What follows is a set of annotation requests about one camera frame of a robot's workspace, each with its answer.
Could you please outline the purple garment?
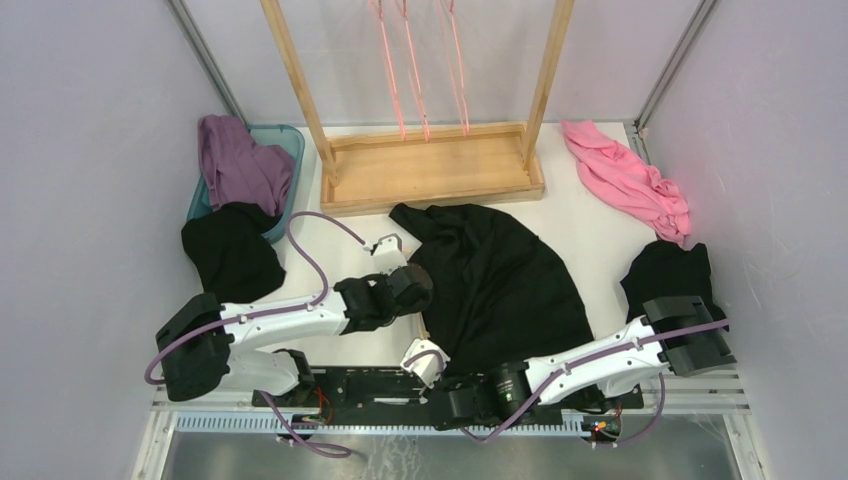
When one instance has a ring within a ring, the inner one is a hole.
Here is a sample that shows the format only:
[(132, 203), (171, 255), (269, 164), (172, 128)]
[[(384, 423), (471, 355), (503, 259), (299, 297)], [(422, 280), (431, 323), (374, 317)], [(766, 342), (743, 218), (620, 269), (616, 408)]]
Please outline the purple garment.
[(286, 189), (284, 151), (258, 145), (234, 116), (207, 115), (198, 123), (198, 154), (214, 211), (240, 202), (278, 216)]

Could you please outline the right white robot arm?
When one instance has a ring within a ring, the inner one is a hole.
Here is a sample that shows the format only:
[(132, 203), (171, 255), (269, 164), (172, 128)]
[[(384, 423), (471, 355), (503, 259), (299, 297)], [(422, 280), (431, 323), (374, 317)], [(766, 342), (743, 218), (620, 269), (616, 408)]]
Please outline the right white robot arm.
[(698, 296), (661, 297), (617, 332), (558, 354), (502, 364), (440, 382), (427, 395), (439, 431), (533, 424), (536, 410), (578, 393), (602, 408), (664, 371), (691, 377), (735, 363), (716, 320)]

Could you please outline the teal plastic basket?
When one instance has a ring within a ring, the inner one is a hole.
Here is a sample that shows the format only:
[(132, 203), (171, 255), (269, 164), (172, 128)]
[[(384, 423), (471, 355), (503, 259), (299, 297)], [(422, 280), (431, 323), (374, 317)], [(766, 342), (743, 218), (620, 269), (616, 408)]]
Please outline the teal plastic basket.
[[(286, 189), (277, 201), (277, 223), (262, 234), (269, 244), (275, 244), (285, 236), (286, 223), (293, 213), (305, 152), (305, 139), (298, 129), (285, 124), (247, 124), (246, 129), (258, 145), (285, 152), (283, 166), (287, 174)], [(186, 220), (201, 218), (212, 212), (208, 185), (204, 176), (200, 175), (191, 197)]]

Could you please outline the black pleated skirt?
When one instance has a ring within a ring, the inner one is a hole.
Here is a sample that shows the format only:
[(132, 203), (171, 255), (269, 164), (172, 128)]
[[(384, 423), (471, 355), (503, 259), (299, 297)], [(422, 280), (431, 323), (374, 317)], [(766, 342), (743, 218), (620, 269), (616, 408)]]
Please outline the black pleated skirt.
[(564, 261), (510, 214), (398, 204), (389, 217), (421, 243), (411, 261), (433, 281), (423, 320), (451, 358), (446, 374), (484, 373), (593, 341)]

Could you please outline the pink garment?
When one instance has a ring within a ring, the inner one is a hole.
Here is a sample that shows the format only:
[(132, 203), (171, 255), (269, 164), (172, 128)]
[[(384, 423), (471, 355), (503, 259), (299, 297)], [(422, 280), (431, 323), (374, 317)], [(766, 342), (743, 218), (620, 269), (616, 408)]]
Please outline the pink garment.
[(691, 234), (690, 208), (678, 185), (662, 176), (591, 121), (561, 122), (564, 143), (583, 185), (605, 204), (683, 246)]

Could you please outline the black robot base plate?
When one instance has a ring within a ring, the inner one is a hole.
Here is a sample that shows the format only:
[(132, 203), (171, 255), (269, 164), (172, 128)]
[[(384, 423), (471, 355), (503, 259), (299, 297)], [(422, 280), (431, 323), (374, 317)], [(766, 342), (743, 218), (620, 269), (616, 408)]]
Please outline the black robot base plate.
[[(305, 382), (274, 399), (281, 408), (318, 408), (331, 426), (439, 426), (442, 405), (429, 403), (428, 389), (411, 373), (398, 367), (316, 367)], [(645, 406), (642, 389), (633, 387), (618, 397), (606, 397), (591, 385), (557, 403), (535, 407), (520, 425), (554, 425), (562, 410), (603, 415), (619, 408), (637, 410)]]

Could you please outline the black garment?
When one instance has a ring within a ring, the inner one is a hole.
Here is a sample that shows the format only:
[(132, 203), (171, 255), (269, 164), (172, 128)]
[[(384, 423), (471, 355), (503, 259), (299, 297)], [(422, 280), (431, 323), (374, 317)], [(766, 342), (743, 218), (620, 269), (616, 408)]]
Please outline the black garment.
[(286, 271), (263, 234), (279, 219), (256, 204), (232, 202), (181, 230), (183, 250), (203, 290), (221, 303), (256, 301), (284, 283)]
[(714, 320), (727, 318), (714, 302), (711, 263), (705, 244), (690, 250), (656, 240), (646, 245), (630, 265), (620, 285), (627, 303), (627, 322), (645, 314), (643, 304), (660, 297), (698, 296)]

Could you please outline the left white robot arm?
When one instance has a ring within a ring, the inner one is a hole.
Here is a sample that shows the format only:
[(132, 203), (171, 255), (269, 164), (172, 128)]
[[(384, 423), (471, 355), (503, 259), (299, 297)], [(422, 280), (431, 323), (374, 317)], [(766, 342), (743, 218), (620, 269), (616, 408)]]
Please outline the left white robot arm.
[(425, 310), (433, 281), (418, 265), (337, 282), (325, 292), (267, 303), (221, 303), (212, 293), (191, 298), (155, 336), (158, 354), (148, 383), (172, 402), (214, 391), (263, 391), (291, 406), (307, 404), (315, 382), (304, 353), (270, 346), (317, 336), (372, 332)]

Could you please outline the wooden hanger rack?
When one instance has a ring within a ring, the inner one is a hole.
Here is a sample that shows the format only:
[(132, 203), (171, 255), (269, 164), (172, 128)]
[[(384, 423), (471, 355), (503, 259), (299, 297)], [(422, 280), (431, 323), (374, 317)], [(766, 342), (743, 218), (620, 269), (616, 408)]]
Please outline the wooden hanger rack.
[(261, 4), (274, 42), (321, 162), (320, 206), (335, 216), (413, 206), (468, 202), (534, 201), (542, 198), (544, 175), (536, 144), (546, 113), (574, 4), (556, 2), (529, 118), (472, 126), (463, 70), (452, 72), (460, 123), (432, 127), (416, 70), (411, 87), (420, 115), (418, 129), (406, 127), (391, 50), (383, 48), (389, 94), (397, 117), (395, 132), (329, 137), (320, 121), (294, 41), (277, 1)]

